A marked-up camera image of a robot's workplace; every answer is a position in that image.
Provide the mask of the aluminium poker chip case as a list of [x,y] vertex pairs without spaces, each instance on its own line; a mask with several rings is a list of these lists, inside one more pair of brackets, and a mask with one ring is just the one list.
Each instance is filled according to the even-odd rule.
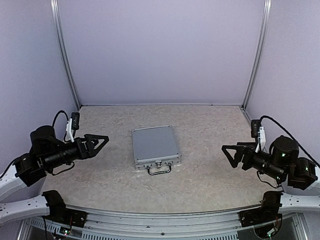
[[171,125],[137,128],[131,131],[135,169],[151,176],[170,173],[182,162],[174,128]]

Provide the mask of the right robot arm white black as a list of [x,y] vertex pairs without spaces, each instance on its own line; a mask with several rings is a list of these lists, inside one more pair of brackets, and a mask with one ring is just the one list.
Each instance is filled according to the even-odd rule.
[[[285,135],[277,137],[265,152],[266,135],[262,121],[268,119],[280,127]],[[265,192],[256,218],[266,222],[274,214],[320,210],[320,164],[274,118],[263,115],[251,121],[253,142],[223,145],[222,152],[230,165],[242,170],[255,169],[258,177],[267,175],[275,180],[272,191]]]

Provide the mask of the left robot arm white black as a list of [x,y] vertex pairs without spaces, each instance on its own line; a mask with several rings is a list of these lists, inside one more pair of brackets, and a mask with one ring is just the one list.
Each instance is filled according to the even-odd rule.
[[[0,175],[0,199],[26,189],[47,175],[54,176],[54,169],[66,165],[75,167],[76,160],[94,158],[109,142],[107,135],[85,134],[75,137],[79,126],[79,112],[72,112],[67,120],[66,141],[56,137],[55,125],[42,125],[30,133],[30,151],[15,158]],[[70,218],[70,211],[56,190],[9,203],[0,203],[0,224],[6,225],[31,217],[56,218],[63,223]]]

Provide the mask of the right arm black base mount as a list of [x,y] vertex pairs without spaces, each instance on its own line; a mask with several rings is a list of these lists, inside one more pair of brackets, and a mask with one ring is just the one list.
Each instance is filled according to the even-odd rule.
[[274,221],[277,213],[270,207],[260,206],[249,210],[243,210],[238,213],[242,227],[249,227]]

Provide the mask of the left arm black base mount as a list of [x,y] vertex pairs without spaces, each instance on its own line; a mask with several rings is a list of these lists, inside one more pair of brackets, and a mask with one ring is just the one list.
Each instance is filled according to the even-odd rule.
[[63,204],[49,207],[49,215],[45,216],[50,220],[70,227],[84,228],[88,213],[82,210],[68,208]]

